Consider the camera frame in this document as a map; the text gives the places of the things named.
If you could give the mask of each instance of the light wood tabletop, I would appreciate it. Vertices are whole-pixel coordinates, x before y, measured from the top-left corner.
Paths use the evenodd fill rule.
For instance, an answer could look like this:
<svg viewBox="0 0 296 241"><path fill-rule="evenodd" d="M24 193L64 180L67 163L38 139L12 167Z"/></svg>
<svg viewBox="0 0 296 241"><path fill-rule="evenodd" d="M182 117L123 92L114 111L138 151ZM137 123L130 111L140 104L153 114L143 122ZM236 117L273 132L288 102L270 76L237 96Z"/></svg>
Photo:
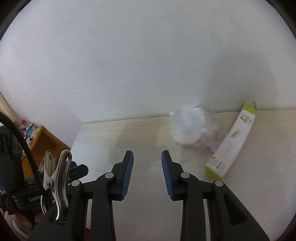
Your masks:
<svg viewBox="0 0 296 241"><path fill-rule="evenodd" d="M227 133L239 112L219 113L220 135ZM86 124L73 147L73 160L84 163L97 179L134 153L134 167L124 201L113 202L118 241L180 239L182 202L170 200L161 166L161 152L198 179L210 181L204 166L212 153L178 145L172 139L169 117ZM296 212L296 110L258 111L246 144L223 179L276 240Z"/></svg>

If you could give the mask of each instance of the beige curtain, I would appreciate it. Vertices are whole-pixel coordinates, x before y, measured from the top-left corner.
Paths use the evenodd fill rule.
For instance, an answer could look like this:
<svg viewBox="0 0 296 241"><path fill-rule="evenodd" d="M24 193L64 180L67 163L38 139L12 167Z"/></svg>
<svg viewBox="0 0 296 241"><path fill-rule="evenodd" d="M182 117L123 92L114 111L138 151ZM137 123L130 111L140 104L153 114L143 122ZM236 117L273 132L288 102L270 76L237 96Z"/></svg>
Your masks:
<svg viewBox="0 0 296 241"><path fill-rule="evenodd" d="M7 103L2 93L0 92L0 111L8 116L13 122L16 120L16 114L14 110Z"/></svg>

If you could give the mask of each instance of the plastic bag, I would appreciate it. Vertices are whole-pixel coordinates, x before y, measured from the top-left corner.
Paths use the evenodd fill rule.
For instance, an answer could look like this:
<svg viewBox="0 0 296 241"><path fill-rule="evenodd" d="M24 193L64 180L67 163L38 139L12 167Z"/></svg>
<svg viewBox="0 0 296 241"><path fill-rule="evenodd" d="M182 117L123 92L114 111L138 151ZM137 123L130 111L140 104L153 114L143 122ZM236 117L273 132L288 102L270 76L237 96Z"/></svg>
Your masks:
<svg viewBox="0 0 296 241"><path fill-rule="evenodd" d="M170 127L173 139L180 145L210 149L217 146L215 134L219 130L218 116L203 108L191 108L170 112Z"/></svg>

